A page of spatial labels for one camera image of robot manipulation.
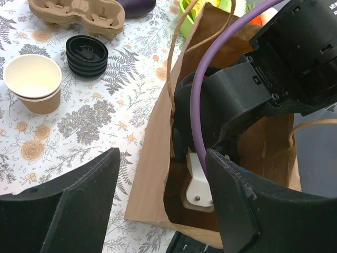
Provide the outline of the brown paper coffee cup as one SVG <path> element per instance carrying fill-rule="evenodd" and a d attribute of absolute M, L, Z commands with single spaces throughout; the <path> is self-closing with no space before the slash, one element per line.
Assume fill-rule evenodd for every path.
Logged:
<path fill-rule="evenodd" d="M 32 113 L 51 114 L 60 105 L 62 71 L 47 56 L 25 54 L 14 58 L 5 66 L 3 80 Z"/>

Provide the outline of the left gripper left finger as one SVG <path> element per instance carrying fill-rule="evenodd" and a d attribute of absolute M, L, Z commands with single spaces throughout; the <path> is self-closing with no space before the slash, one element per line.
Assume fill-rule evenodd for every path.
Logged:
<path fill-rule="evenodd" d="M 110 148 L 19 194 L 1 196 L 1 252 L 101 252 L 120 168 Z"/>

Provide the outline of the stack of black lids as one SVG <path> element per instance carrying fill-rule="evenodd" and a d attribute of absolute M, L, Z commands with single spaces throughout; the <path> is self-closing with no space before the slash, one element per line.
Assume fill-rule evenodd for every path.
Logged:
<path fill-rule="evenodd" d="M 76 35 L 66 41 L 66 59 L 70 70 L 84 78 L 101 76 L 107 68 L 108 50 L 98 39 Z"/>

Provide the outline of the brown paper bag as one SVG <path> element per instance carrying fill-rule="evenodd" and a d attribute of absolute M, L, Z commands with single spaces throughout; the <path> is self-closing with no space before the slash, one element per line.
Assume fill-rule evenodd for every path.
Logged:
<path fill-rule="evenodd" d="M 223 245 L 215 207 L 213 212 L 207 213 L 186 209 L 182 204 L 181 190 L 188 169 L 186 160 L 179 163 L 173 159 L 174 92 L 187 75 L 197 70 L 202 57 L 215 40 L 241 17 L 206 4 L 195 20 L 180 57 L 175 65 L 168 66 L 168 79 L 146 127 L 125 213 L 126 219 L 175 229 L 221 249 Z M 228 67 L 230 60 L 253 50 L 250 40 L 265 25 L 251 25 L 249 22 L 225 41 L 210 62 L 211 67 Z M 297 182 L 290 182 L 296 178 L 294 115 L 263 117 L 250 126 L 237 142 L 239 163 L 230 160 L 228 155 L 223 156 L 258 176 L 301 192 Z M 192 128 L 192 136 L 196 149 L 194 152 L 207 179 L 205 158 L 208 150 L 213 149 L 203 148 L 199 144 L 199 138 L 202 137 L 200 123 Z"/>

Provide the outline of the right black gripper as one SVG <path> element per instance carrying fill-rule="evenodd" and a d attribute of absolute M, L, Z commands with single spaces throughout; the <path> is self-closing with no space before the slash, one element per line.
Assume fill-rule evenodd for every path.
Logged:
<path fill-rule="evenodd" d="M 187 75 L 174 92 L 173 149 L 176 162 L 194 152 L 190 122 L 190 96 L 195 73 Z M 279 95 L 278 71 L 250 62 L 221 69 L 208 67 L 200 94 L 203 143 L 239 163 L 237 142 L 250 126 L 265 116 L 264 106 L 275 106 Z"/>

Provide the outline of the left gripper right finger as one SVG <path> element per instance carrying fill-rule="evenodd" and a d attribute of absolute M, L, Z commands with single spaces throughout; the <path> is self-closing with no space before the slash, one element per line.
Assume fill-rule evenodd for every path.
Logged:
<path fill-rule="evenodd" d="M 295 191 L 216 151 L 207 179 L 224 252 L 336 252 L 336 200 Z"/>

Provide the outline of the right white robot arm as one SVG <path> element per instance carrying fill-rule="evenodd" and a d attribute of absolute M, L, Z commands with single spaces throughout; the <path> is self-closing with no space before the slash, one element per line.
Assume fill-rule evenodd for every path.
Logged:
<path fill-rule="evenodd" d="M 235 21 L 210 46 L 197 70 L 174 92 L 174 159 L 199 144 L 238 161 L 239 136 L 263 117 L 308 115 L 336 102 L 336 1 L 290 1 L 250 40 L 252 51 L 211 67 L 242 26 L 275 5 L 266 1 Z"/>

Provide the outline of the brown cardboard cup carrier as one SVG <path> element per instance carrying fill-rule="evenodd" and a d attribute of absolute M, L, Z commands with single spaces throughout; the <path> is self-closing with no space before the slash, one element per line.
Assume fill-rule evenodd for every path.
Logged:
<path fill-rule="evenodd" d="M 57 24 L 69 29 L 72 24 L 79 24 L 89 35 L 100 35 L 107 40 L 112 40 L 124 27 L 125 10 L 117 1 L 35 0 L 28 5 L 47 25 Z"/>

